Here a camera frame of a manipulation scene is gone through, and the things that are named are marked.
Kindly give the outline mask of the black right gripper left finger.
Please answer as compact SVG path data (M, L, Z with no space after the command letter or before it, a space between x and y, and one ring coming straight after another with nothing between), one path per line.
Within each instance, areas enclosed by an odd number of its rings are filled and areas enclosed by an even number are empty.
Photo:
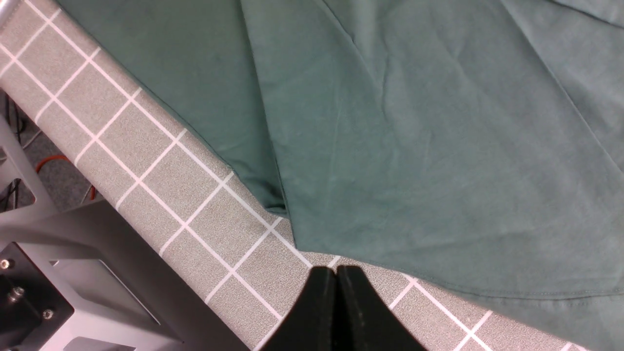
M336 275L313 267L293 307L263 345L263 351L330 351Z

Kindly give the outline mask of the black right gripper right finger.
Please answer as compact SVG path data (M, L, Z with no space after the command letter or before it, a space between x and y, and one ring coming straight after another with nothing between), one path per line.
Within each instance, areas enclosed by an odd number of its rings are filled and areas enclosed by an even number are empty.
M384 304L361 267L341 265L336 278L336 351L425 351Z

